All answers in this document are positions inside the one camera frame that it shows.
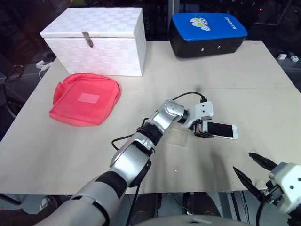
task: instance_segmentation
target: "white device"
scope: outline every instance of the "white device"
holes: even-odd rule
[[[236,125],[219,123],[214,121],[203,121],[202,132],[214,135],[215,137],[222,137],[227,139],[238,139],[238,132]]]

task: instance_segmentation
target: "cartoon sticker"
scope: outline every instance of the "cartoon sticker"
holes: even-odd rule
[[[192,18],[190,20],[190,24],[195,27],[200,27],[204,31],[210,31],[210,27],[208,26],[208,22],[204,18]]]

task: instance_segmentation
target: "box lid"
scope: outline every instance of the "box lid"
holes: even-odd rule
[[[142,8],[68,8],[40,35],[43,38],[133,38]]]
[[[227,13],[177,13],[173,23],[186,41],[246,37],[244,26]]]

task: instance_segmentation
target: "blue box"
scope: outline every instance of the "blue box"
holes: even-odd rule
[[[227,13],[177,13],[172,17],[169,41],[179,57],[234,53],[247,31]]]

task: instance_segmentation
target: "blue lid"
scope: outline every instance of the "blue lid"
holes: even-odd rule
[[[173,22],[186,41],[240,38],[248,35],[244,26],[227,13],[177,13]]]

